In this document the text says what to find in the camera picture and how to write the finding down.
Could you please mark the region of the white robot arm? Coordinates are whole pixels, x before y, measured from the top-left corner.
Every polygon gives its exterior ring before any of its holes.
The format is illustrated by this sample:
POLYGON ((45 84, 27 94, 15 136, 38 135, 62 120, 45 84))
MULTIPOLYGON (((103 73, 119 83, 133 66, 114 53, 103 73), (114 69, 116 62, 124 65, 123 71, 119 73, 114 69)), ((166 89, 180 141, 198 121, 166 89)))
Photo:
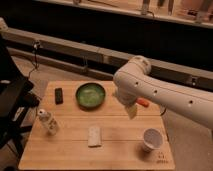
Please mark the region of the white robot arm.
POLYGON ((130 107, 143 97, 213 130, 213 93, 155 79, 150 71, 141 55, 119 68, 113 76, 117 100, 130 107))

